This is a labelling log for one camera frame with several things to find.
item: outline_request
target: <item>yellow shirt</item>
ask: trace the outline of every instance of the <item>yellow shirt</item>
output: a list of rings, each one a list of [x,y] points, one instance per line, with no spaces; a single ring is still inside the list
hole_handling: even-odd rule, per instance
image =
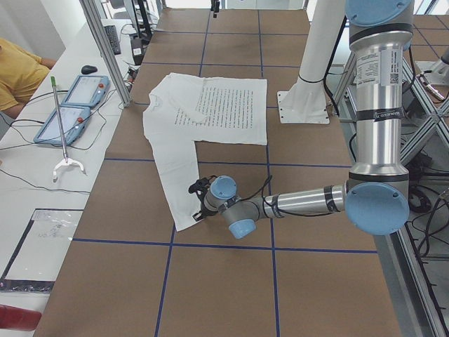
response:
[[[0,38],[0,110],[29,101],[50,71],[42,59]]]

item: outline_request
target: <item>white pole with green tip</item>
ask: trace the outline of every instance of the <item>white pole with green tip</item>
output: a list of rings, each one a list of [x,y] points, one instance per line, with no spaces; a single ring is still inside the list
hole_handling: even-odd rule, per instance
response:
[[[56,80],[55,80],[54,76],[51,77],[51,86],[53,88],[53,97],[55,98],[56,116],[58,118],[59,131],[60,131],[60,135],[61,135],[62,154],[64,156],[64,159],[62,161],[60,161],[59,164],[56,165],[55,168],[53,169],[53,182],[56,183],[56,181],[58,180],[58,175],[57,175],[56,171],[61,166],[70,166],[70,165],[79,166],[79,168],[81,169],[81,172],[83,172],[84,174],[86,174],[86,170],[84,169],[84,165],[82,163],[80,163],[77,160],[73,160],[73,159],[69,158],[69,154],[67,153],[67,142],[65,141],[64,126],[62,124],[62,115],[61,115],[61,110],[60,110],[59,100],[58,100],[58,90],[56,89]]]

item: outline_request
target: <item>blue tablet device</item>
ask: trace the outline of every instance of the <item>blue tablet device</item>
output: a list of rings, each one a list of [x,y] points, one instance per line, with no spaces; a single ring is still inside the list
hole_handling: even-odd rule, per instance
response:
[[[61,105],[95,107],[109,89],[109,78],[99,75],[78,75]]]
[[[89,116],[90,107],[60,107],[62,116],[62,127],[64,128],[65,141],[67,145],[72,144],[83,132]],[[47,118],[41,130],[34,137],[36,144],[62,145],[61,134],[59,130],[58,116],[56,109]]]

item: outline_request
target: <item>label on cylinder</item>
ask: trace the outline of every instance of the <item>label on cylinder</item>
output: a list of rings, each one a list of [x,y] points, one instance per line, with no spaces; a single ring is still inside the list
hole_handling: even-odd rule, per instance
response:
[[[402,52],[398,49],[386,49],[380,53],[380,85],[402,85]]]
[[[357,88],[380,83],[380,53],[370,53],[357,59]]]

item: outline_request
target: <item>keyboard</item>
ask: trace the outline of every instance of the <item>keyboard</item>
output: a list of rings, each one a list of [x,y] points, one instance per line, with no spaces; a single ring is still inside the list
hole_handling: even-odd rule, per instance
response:
[[[106,36],[109,39],[109,43],[111,44],[112,51],[114,55],[118,55],[121,53],[119,37],[117,36],[117,30],[114,25],[105,26]]]

